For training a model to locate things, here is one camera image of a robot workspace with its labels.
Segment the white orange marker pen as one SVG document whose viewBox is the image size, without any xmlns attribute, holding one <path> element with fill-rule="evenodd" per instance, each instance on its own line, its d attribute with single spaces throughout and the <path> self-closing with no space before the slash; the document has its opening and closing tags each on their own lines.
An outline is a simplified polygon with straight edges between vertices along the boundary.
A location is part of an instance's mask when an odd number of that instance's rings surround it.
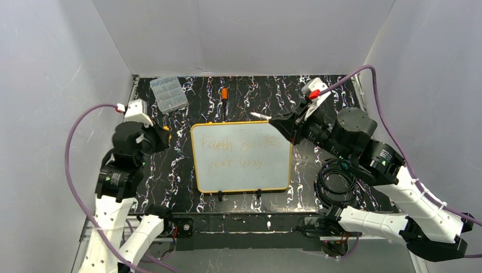
<svg viewBox="0 0 482 273">
<path fill-rule="evenodd" d="M 268 115 L 265 115 L 265 114 L 260 114 L 260 113 L 256 113 L 256 112 L 250 112 L 250 114 L 253 116 L 253 117 L 256 117 L 258 119 L 263 119 L 263 120 L 270 120 L 272 117 L 271 116 L 268 116 Z"/>
</svg>

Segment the yellow framed whiteboard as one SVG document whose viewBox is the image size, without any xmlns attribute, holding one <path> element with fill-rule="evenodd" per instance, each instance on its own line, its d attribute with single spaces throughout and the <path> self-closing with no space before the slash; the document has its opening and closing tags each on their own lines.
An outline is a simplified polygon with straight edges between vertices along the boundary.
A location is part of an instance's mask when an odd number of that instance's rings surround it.
<svg viewBox="0 0 482 273">
<path fill-rule="evenodd" d="M 200 192 L 288 188 L 292 145 L 268 122 L 198 123 L 190 136 Z"/>
</svg>

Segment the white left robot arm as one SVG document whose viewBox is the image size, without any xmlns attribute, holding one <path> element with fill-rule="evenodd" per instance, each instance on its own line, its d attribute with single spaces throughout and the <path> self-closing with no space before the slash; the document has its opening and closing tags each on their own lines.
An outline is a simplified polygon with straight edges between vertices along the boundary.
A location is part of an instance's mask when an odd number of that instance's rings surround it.
<svg viewBox="0 0 482 273">
<path fill-rule="evenodd" d="M 146 213 L 122 240 L 137 188 L 144 177 L 145 156 L 169 148 L 167 127 L 123 122 L 115 128 L 113 147 L 105 155 L 95 188 L 94 230 L 79 272 L 139 272 L 139 262 L 165 229 L 167 209 Z"/>
</svg>

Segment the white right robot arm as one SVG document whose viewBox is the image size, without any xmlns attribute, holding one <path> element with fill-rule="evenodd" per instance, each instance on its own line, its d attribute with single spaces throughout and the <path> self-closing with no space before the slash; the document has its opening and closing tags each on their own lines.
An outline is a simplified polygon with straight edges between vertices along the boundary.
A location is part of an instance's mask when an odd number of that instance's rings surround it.
<svg viewBox="0 0 482 273">
<path fill-rule="evenodd" d="M 468 213 L 449 212 L 430 196 L 429 190 L 410 174 L 404 158 L 390 145 L 374 140 L 377 123 L 361 109 L 341 110 L 332 127 L 320 110 L 296 111 L 269 119 L 291 144 L 308 140 L 332 155 L 335 170 L 345 162 L 349 177 L 360 179 L 389 197 L 400 214 L 366 212 L 349 205 L 333 205 L 326 219 L 347 232 L 382 237 L 405 245 L 414 255 L 431 262 L 467 257 L 467 242 L 461 237 L 472 230 Z"/>
</svg>

